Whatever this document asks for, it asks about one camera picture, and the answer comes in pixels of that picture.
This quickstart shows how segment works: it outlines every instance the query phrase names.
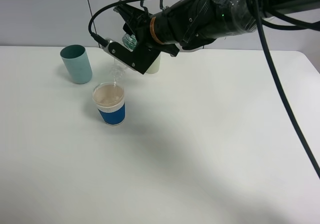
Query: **white wall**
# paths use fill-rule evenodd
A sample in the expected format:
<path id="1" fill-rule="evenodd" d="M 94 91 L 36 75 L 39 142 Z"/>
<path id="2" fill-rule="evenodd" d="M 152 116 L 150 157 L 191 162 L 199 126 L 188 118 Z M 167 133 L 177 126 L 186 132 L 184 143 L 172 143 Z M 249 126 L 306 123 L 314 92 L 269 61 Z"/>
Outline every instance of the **white wall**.
<path id="1" fill-rule="evenodd" d="M 92 12 L 118 0 L 89 0 Z M 147 0 L 150 12 L 159 11 L 159 0 Z M 172 5 L 178 0 L 164 0 Z M 306 21 L 318 21 L 320 9 L 293 15 Z M 87 0 L 0 0 L 0 45 L 65 46 L 73 43 L 97 46 L 87 24 L 91 17 Z M 96 19 L 97 32 L 120 40 L 123 20 L 108 10 Z M 320 71 L 320 32 L 312 30 L 278 31 L 265 28 L 270 49 L 297 50 L 307 55 Z M 257 33 L 219 39 L 206 48 L 261 49 Z"/>

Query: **blue label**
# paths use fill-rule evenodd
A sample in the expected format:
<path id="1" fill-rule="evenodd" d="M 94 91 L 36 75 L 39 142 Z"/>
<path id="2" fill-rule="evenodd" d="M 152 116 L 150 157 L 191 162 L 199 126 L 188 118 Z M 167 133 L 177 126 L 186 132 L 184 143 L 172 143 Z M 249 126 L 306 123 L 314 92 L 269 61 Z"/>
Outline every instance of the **blue label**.
<path id="1" fill-rule="evenodd" d="M 125 115 L 126 115 L 125 104 L 123 104 L 123 106 L 118 111 L 113 113 L 105 113 L 100 110 L 99 112 L 106 123 L 110 125 L 116 125 L 121 123 L 125 119 Z"/>

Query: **teal cup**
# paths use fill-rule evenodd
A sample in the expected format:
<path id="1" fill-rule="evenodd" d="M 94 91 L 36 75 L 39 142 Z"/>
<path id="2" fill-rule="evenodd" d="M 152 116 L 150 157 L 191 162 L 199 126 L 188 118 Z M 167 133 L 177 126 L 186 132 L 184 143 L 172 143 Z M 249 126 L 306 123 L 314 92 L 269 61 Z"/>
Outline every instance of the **teal cup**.
<path id="1" fill-rule="evenodd" d="M 91 80 L 92 70 L 85 47 L 70 45 L 61 50 L 60 56 L 74 83 L 84 84 Z"/>

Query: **orange ring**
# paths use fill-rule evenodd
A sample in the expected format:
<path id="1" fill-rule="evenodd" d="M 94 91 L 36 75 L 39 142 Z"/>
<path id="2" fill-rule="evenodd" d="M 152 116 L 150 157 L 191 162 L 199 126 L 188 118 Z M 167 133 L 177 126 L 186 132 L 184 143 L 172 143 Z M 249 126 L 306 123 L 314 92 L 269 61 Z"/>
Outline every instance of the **orange ring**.
<path id="1" fill-rule="evenodd" d="M 151 33 L 151 36 L 152 36 L 152 38 L 155 40 L 155 42 L 157 42 L 157 43 L 159 43 L 159 44 L 165 44 L 165 43 L 162 43 L 162 42 L 158 39 L 158 37 L 156 36 L 155 27 L 154 27 L 155 20 L 156 20 L 156 18 L 153 17 L 153 18 L 151 19 L 151 22 L 150 22 L 150 33 Z"/>

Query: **robotic arm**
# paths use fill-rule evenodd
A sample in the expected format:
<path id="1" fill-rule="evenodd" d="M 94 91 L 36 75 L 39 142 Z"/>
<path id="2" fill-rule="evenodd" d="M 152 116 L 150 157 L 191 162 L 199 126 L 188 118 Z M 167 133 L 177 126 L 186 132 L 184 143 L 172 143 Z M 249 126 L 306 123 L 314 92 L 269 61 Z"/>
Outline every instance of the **robotic arm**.
<path id="1" fill-rule="evenodd" d="M 162 6 L 162 12 L 151 14 L 128 4 L 114 7 L 125 21 L 123 29 L 134 34 L 137 46 L 133 51 L 111 39 L 94 38 L 105 52 L 144 74 L 160 52 L 177 56 L 179 43 L 184 50 L 193 50 L 210 44 L 217 38 L 254 32 L 256 19 L 250 0 L 180 0 L 171 7 Z M 270 17 L 268 9 L 281 14 L 320 7 L 320 0 L 260 0 L 262 17 Z"/>

